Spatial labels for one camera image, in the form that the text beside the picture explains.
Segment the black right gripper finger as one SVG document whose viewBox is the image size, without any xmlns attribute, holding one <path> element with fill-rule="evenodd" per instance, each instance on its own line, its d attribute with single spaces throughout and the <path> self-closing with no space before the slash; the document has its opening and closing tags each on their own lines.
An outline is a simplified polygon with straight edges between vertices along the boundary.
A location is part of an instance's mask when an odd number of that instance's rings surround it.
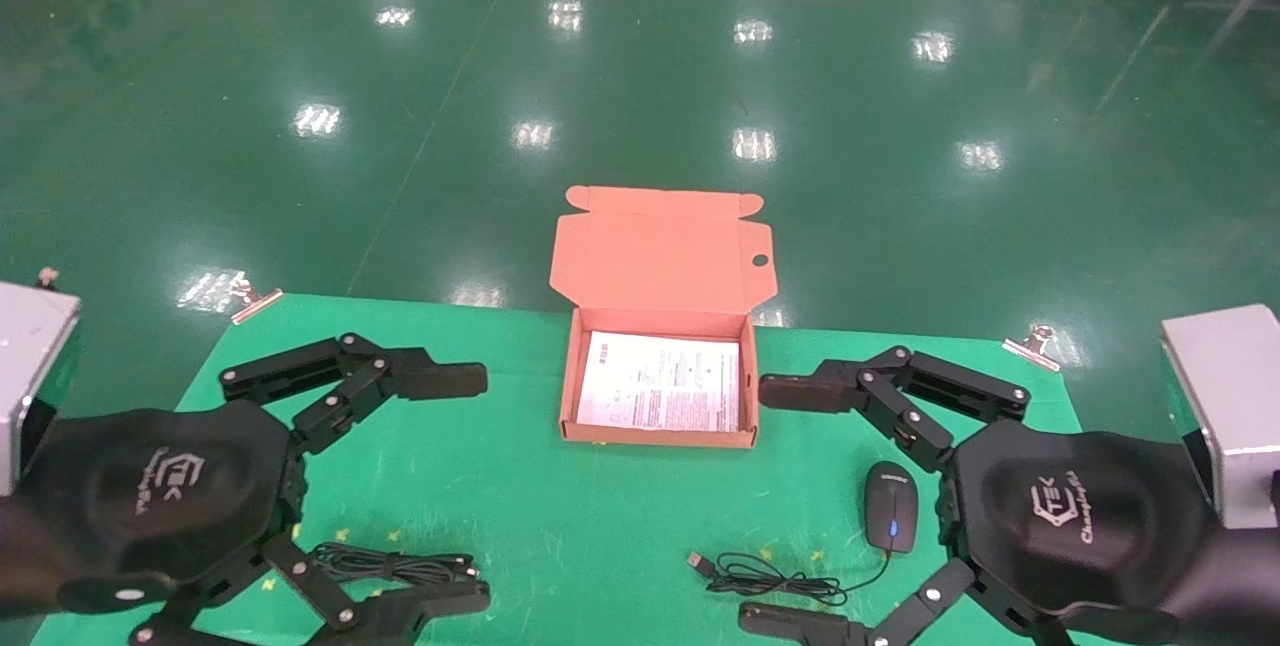
<svg viewBox="0 0 1280 646">
<path fill-rule="evenodd" d="M 1048 578 L 1050 562 L 1038 556 L 987 563 L 954 556 L 878 626 L 763 603 L 745 603 L 739 609 L 739 626 L 754 634 L 800 645 L 911 645 L 965 592 L 991 592 L 996 585 L 1002 585 L 1033 615 L 1043 617 L 1047 614 L 1043 599 L 1034 588 Z"/>
<path fill-rule="evenodd" d="M 813 374 L 764 374 L 759 400 L 777 411 L 861 414 L 916 467 L 938 473 L 951 458 L 954 437 L 919 400 L 995 423 L 1023 421 L 1030 394 L 989 374 L 893 345 L 863 362 L 823 359 Z"/>
</svg>

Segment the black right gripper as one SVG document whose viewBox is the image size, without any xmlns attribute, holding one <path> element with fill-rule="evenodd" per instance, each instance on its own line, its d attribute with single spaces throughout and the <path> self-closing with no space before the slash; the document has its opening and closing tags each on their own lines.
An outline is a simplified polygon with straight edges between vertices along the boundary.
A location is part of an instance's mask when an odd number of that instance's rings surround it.
<svg viewBox="0 0 1280 646">
<path fill-rule="evenodd" d="M 1277 530 L 1229 530 L 1183 446 L 1001 421 L 946 462 L 938 499 L 970 596 L 1037 643 L 1275 645 Z"/>
</svg>

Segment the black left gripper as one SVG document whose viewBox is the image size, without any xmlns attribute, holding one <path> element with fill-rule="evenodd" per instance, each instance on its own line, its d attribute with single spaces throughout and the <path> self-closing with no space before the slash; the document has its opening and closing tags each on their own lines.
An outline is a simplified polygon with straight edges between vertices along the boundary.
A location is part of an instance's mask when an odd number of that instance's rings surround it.
<svg viewBox="0 0 1280 646">
<path fill-rule="evenodd" d="M 294 437 L 257 406 L 60 421 L 3 499 L 3 619 L 225 601 L 305 491 Z"/>
</svg>

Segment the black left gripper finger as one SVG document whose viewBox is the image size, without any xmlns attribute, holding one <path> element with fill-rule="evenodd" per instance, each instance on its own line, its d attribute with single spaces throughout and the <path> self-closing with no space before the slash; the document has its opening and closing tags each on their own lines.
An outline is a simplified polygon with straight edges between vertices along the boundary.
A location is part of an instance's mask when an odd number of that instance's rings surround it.
<svg viewBox="0 0 1280 646">
<path fill-rule="evenodd" d="M 291 436 L 303 453 L 317 455 L 393 397 L 445 400 L 488 390 L 485 365 L 438 363 L 424 347 L 383 347 L 343 333 L 283 353 L 224 368 L 225 400 L 268 406 L 325 388 L 292 421 Z"/>
<path fill-rule="evenodd" d="M 490 605 L 490 587 L 483 581 L 393 590 L 362 603 L 349 595 L 289 536 L 276 536 L 260 549 L 275 572 L 320 615 L 323 626 L 307 645 L 413 645 L 430 620 L 480 613 Z M 243 645 L 195 628 L 201 604 L 174 596 L 137 626 L 129 645 Z"/>
</svg>

